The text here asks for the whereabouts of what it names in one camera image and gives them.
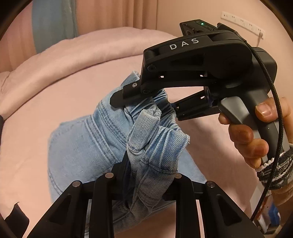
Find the wall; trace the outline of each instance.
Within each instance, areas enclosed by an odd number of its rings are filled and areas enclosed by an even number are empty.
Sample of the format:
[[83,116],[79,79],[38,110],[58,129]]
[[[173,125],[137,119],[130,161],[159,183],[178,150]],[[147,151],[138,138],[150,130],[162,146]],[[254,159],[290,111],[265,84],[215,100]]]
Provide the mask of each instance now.
[[265,30],[259,47],[277,62],[275,86],[279,96],[286,96],[293,105],[293,42],[277,17],[259,0],[158,0],[157,29],[182,36],[179,23],[202,19],[213,25],[222,22],[238,31],[252,46],[258,37],[233,23],[221,19],[226,11],[242,17]]

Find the white power strip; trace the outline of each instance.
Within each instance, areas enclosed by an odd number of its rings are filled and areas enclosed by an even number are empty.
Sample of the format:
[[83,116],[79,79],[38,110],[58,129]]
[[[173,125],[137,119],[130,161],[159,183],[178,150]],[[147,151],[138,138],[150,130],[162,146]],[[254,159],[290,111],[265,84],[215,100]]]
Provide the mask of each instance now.
[[260,32],[263,34],[262,35],[262,39],[265,38],[265,31],[263,29],[261,29],[260,27],[258,27],[257,25],[245,20],[245,19],[242,19],[238,16],[235,16],[231,13],[228,13],[228,12],[222,12],[222,15],[221,15],[221,19],[223,20],[226,20],[226,21],[230,21],[236,25],[239,25],[245,29],[247,29],[248,31],[256,34],[257,36],[259,36]]

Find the screw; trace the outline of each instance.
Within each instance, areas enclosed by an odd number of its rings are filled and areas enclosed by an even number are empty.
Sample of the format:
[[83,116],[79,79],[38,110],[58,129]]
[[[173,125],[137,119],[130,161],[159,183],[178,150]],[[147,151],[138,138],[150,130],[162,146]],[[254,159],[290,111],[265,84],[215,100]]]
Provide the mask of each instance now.
[[151,64],[147,67],[147,69],[148,69],[148,71],[154,71],[154,70],[156,70],[156,67],[153,64]]
[[110,179],[110,178],[113,178],[113,177],[114,177],[114,174],[113,174],[113,173],[106,173],[106,174],[105,174],[105,177],[106,177],[107,179]]
[[213,181],[208,181],[207,182],[207,185],[210,187],[210,188],[213,188],[216,186],[216,184],[213,182]]
[[182,178],[182,174],[180,174],[180,173],[176,173],[176,174],[175,174],[175,178],[176,178],[176,179],[177,179],[177,178],[178,178],[178,179]]
[[72,183],[72,186],[74,186],[74,187],[78,187],[79,185],[80,185],[80,181],[74,181]]
[[144,89],[144,90],[142,91],[142,93],[143,93],[143,94],[149,94],[149,90],[148,90],[148,89]]

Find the jeans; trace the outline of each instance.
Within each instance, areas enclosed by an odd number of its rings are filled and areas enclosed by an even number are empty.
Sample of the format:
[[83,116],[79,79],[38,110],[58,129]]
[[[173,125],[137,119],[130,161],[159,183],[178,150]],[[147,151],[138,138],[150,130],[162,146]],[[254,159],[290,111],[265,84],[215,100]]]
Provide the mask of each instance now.
[[[168,206],[162,195],[178,171],[196,182],[206,179],[185,149],[189,136],[175,122],[175,111],[164,90],[152,98],[121,108],[109,104],[112,94],[139,80],[132,72],[89,116],[61,123],[48,148],[50,193],[55,201],[74,180],[96,180],[121,162],[125,151],[131,164],[132,199],[113,202],[115,232],[130,228]],[[90,204],[87,215],[87,229]]]

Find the bed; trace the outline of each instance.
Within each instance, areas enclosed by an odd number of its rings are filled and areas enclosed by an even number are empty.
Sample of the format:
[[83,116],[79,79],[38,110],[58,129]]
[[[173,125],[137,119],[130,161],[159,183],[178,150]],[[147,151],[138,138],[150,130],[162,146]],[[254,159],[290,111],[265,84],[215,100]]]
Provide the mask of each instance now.
[[[0,73],[0,213],[13,205],[30,219],[26,237],[52,204],[47,180],[47,141],[63,121],[91,114],[97,103],[133,71],[145,48],[172,39],[165,32],[133,27],[94,30],[62,40]],[[170,102],[202,90],[166,89]],[[257,184],[253,169],[230,141],[217,115],[178,122],[189,134],[187,150],[208,180],[215,181],[249,216]],[[116,237],[174,237],[175,205]]]

